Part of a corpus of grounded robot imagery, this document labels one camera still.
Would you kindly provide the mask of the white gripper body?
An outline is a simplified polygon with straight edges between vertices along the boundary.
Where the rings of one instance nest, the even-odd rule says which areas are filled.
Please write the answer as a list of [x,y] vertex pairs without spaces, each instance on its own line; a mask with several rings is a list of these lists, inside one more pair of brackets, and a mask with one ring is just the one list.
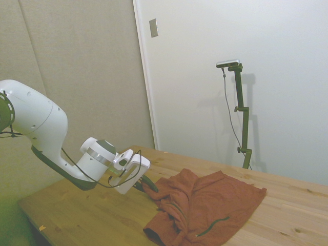
[[135,154],[124,167],[124,172],[112,178],[112,186],[120,194],[126,194],[150,167],[150,161],[140,154]]

